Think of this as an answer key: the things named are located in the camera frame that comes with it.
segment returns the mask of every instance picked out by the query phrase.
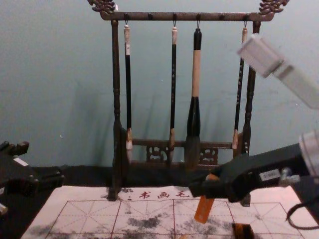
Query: black table surface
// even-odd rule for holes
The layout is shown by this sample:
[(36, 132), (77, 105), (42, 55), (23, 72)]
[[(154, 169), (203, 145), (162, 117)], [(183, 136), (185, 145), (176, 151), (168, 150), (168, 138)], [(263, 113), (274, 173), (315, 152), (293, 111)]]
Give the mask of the black table surface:
[[(41, 175), (52, 168), (35, 168)], [(112, 169), (109, 167), (74, 166), (65, 167), (64, 185), (86, 187), (111, 186)], [(165, 169), (132, 169), (128, 175), (125, 187), (163, 187), (188, 185), (190, 179), (202, 175), (205, 171), (195, 171), (186, 174), (182, 170)], [(298, 197), (303, 201), (319, 194), (319, 187), (309, 187), (313, 180), (305, 179), (294, 186)], [(19, 239), (41, 210), (52, 191), (41, 192), (34, 198), (22, 195), (7, 195), (0, 199), (0, 203), (9, 208), (5, 217), (0, 219), (0, 239)], [(309, 207), (315, 219), (319, 219), (319, 204)]]

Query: carved dragon finial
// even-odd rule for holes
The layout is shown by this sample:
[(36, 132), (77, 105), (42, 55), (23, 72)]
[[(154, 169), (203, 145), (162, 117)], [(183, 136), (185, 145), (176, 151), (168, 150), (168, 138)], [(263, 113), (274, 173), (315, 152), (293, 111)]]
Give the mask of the carved dragon finial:
[(115, 3), (113, 0), (88, 0), (89, 4), (94, 7), (92, 7), (93, 11), (101, 12), (105, 11), (108, 14), (112, 14), (115, 10)]
[(260, 3), (260, 15), (267, 15), (270, 13), (282, 12), (284, 9), (280, 8), (281, 5), (286, 6), (289, 0), (262, 0)]

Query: black machine part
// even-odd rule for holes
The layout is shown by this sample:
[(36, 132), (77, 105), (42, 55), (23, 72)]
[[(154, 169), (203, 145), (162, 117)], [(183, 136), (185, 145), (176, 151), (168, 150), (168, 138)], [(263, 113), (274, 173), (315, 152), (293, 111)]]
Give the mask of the black machine part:
[[(6, 194), (22, 194), (33, 197), (36, 193), (61, 187), (64, 176), (54, 170), (41, 177), (18, 156), (27, 153), (28, 142), (18, 145), (4, 142), (0, 144), (0, 197)], [(0, 205), (0, 216), (7, 209)]]
[(204, 195), (239, 202), (255, 189), (277, 187), (287, 168), (300, 177), (309, 175), (298, 144), (254, 156), (242, 154), (211, 171), (219, 181), (206, 181), (207, 175), (203, 175), (193, 180), (189, 189), (194, 197)]

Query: calligraphy brush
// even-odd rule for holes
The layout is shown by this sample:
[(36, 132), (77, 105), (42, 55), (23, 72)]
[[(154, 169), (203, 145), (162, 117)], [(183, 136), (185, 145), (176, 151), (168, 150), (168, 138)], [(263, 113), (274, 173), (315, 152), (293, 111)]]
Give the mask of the calligraphy brush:
[(129, 162), (132, 161), (132, 110), (131, 110), (131, 59), (130, 59), (130, 28), (127, 24), (124, 26), (125, 41), (125, 73), (126, 73), (126, 105), (127, 105), (127, 139), (126, 152)]
[[(247, 39), (247, 28), (246, 25), (243, 29), (242, 43)], [(243, 133), (238, 134), (238, 123), (239, 123), (239, 113), (240, 113), (240, 101), (241, 101), (241, 89), (243, 84), (243, 73), (244, 73), (244, 59), (240, 58), (239, 66), (239, 77), (238, 77), (238, 90), (237, 90), (237, 100), (236, 100), (236, 114), (235, 114), (235, 127), (233, 136), (233, 157), (237, 157), (241, 153), (243, 145)]]
[(173, 160), (173, 152), (175, 145), (175, 89), (176, 89), (176, 43), (177, 43), (177, 28), (174, 27), (171, 31), (171, 103), (170, 103), (170, 132), (169, 132), (169, 161)]
[(199, 25), (194, 33), (193, 74), (191, 101), (187, 120), (187, 137), (184, 149), (186, 170), (194, 170), (200, 157), (199, 80), (201, 37)]

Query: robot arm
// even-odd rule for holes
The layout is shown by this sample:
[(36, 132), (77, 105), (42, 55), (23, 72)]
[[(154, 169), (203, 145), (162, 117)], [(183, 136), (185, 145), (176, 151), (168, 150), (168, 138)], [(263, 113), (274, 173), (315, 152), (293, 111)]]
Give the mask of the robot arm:
[(317, 176), (319, 172), (319, 131), (304, 134), (299, 144), (249, 156), (242, 154), (211, 173), (218, 181), (205, 180), (206, 175), (190, 185), (194, 197), (227, 198), (241, 201), (258, 188), (287, 187), (303, 176)]

